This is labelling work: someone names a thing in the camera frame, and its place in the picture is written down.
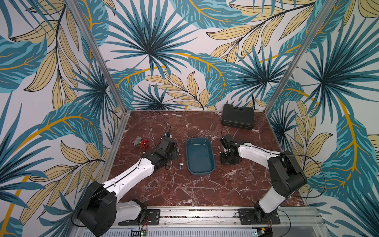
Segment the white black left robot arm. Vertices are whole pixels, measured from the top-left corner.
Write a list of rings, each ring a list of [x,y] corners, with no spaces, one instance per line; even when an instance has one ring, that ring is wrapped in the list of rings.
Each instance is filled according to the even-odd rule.
[[[91,183],[74,211],[74,216],[96,237],[104,235],[120,215],[120,199],[143,179],[178,158],[178,149],[148,152],[133,166],[104,183]]]

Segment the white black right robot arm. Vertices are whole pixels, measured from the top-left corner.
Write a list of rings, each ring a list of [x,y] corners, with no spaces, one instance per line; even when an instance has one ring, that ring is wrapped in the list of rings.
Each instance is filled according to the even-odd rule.
[[[273,213],[289,196],[308,182],[291,152],[270,151],[248,142],[237,142],[229,134],[223,136],[220,141],[224,148],[220,153],[222,164],[236,165],[245,159],[268,169],[271,188],[255,205],[260,214]]]

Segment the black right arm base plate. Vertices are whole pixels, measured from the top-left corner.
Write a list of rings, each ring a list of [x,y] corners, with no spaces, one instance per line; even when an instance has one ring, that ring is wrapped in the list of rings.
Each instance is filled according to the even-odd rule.
[[[279,225],[280,219],[277,211],[265,213],[260,208],[240,208],[237,217],[241,225]]]

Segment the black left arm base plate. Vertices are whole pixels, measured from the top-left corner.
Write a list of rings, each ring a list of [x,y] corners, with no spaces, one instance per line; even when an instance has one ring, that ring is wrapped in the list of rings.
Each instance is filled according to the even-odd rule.
[[[157,226],[160,220],[160,209],[144,209],[134,220],[124,220],[118,222],[119,226]]]

